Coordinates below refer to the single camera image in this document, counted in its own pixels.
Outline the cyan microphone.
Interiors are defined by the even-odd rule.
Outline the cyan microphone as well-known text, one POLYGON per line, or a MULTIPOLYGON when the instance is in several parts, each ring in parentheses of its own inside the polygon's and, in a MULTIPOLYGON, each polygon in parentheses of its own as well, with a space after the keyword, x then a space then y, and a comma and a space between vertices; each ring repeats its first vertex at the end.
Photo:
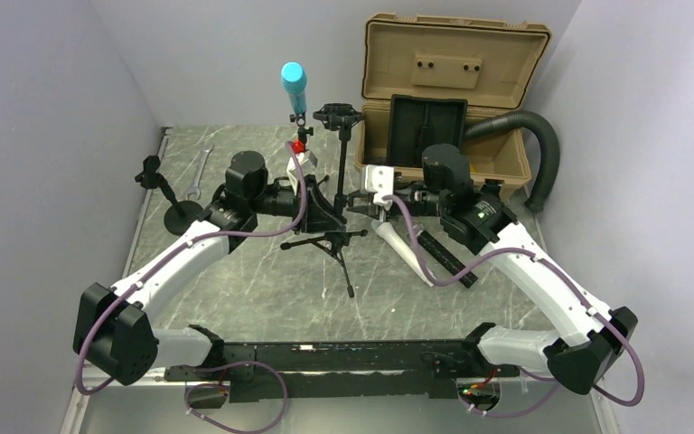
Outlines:
POLYGON ((305 89, 307 76, 304 67, 295 61, 283 65, 280 73, 281 84, 289 97, 293 114, 297 117, 307 111, 305 89))

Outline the black microphone silver grille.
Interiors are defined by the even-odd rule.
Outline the black microphone silver grille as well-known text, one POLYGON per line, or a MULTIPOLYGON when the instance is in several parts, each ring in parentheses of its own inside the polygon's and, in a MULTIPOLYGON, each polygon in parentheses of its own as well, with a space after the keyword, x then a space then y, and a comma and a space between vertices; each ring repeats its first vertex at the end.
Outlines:
POLYGON ((417 242, 450 274, 456 275, 465 268, 464 263, 428 231, 421 230, 417 234, 417 242))

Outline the black tripod stand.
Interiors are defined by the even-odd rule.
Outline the black tripod stand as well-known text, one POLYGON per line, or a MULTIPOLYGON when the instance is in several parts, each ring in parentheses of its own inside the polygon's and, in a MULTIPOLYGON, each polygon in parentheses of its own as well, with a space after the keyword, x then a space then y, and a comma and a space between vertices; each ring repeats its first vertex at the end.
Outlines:
MULTIPOLYGON (((329 131, 336 131, 341 142, 337 187, 336 193, 333 197, 333 201, 331 202, 331 204, 333 205, 336 214, 344 217, 343 212, 345 211, 345 206, 347 204, 347 195, 344 193, 343 190, 345 180, 345 163, 347 156, 347 147, 352 138, 352 127, 354 127, 363 120, 363 115, 359 111, 355 110, 350 104, 327 103, 313 114, 313 119, 322 122, 325 129, 329 131)), ((305 188, 306 182, 316 182, 317 185, 320 186, 320 184, 328 180, 328 176, 325 176, 322 180, 318 181, 315 177, 308 175, 305 178, 305 180, 301 183, 301 185, 305 188)), ((301 204, 306 205, 306 201, 306 198, 302 198, 301 204)), ((295 232, 305 233, 305 231, 296 230, 295 232)), ((317 236, 305 240, 295 242, 283 242, 280 244, 280 249, 290 250, 294 247, 302 246, 305 244, 312 244, 316 248, 322 250, 328 256, 336 260, 337 263, 340 264, 347 284, 348 297, 354 298, 355 293, 349 278, 349 273, 345 264, 344 257, 342 255, 342 248, 350 244, 351 238, 364 237, 367 235, 367 233, 368 232, 366 230, 347 231, 345 227, 344 231, 317 233, 317 236)))
POLYGON ((305 120, 305 114, 302 116, 295 116, 292 114, 290 116, 290 121, 293 123, 296 123, 297 125, 297 137, 295 140, 300 140, 303 142, 308 150, 309 147, 307 145, 308 137, 311 136, 314 133, 314 128, 313 127, 308 127, 306 125, 306 120, 305 120))

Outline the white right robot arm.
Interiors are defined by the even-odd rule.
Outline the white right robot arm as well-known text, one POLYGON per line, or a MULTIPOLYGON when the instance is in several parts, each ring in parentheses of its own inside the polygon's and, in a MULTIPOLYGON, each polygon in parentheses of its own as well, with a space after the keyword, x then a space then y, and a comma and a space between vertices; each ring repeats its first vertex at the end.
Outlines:
POLYGON ((409 230, 413 217, 436 216, 448 237, 475 255, 475 267, 491 263, 552 324, 544 332, 479 325, 467 338, 472 344, 461 353, 465 370, 483 375, 494 365, 514 365, 548 373, 567 390, 586 395, 598 390, 600 379, 628 353, 636 373, 635 395, 618 403, 638 403, 644 372, 629 342, 638 325, 636 314, 629 307, 610 307, 571 278, 502 200, 501 181, 487 179, 476 186, 470 164, 456 146, 432 145, 422 163, 422 181, 406 187, 400 187, 395 168, 364 166, 358 193, 368 202, 356 212, 378 224, 400 215, 409 230))

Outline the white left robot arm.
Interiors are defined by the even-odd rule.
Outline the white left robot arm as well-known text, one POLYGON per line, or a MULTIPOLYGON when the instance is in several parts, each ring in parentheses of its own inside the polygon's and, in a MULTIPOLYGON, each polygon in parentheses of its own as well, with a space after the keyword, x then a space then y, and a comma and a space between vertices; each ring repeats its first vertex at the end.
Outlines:
POLYGON ((313 171, 312 151, 293 154, 286 175, 268 181, 264 157, 243 151, 232 157, 226 178, 211 203, 173 244, 132 275, 107 288, 95 283, 83 291, 73 350, 79 356, 76 387, 85 392, 83 365, 91 363, 110 381, 129 385, 153 368, 184 365, 203 380, 216 377, 226 362, 223 340, 208 329, 154 329, 151 318, 188 283, 235 251, 247 238, 258 238, 259 215, 291 222, 277 234, 335 234, 345 220, 324 198, 313 171))

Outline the black round base mic stand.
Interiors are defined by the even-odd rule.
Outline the black round base mic stand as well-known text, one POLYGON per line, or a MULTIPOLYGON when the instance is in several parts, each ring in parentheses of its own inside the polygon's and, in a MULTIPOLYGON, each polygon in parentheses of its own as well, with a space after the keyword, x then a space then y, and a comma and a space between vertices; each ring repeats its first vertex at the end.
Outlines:
POLYGON ((194 201, 178 200, 174 189, 159 172, 160 158, 147 156, 143 160, 142 171, 135 176, 135 181, 146 190, 159 190, 170 207, 164 214, 164 227, 173 235, 183 235, 197 219, 202 207, 194 201))

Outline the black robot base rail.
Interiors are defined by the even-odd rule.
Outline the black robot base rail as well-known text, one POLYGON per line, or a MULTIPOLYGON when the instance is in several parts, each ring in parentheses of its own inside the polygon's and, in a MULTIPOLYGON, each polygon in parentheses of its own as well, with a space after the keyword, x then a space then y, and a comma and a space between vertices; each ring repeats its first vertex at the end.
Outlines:
POLYGON ((516 378, 511 365, 492 365, 461 339, 312 343, 226 343, 204 372, 171 366, 168 382, 216 382, 233 403, 278 398, 425 395, 453 399, 454 384, 516 378))

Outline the white microphone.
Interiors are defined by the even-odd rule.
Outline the white microphone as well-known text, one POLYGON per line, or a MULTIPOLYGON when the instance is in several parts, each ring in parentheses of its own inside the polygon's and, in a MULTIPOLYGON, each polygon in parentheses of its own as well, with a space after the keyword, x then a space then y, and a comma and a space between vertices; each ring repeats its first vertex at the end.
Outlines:
POLYGON ((398 235, 390 222, 373 221, 371 223, 371 228, 399 255, 399 257, 426 285, 429 287, 433 286, 433 283, 426 277, 419 267, 419 263, 414 251, 398 235))

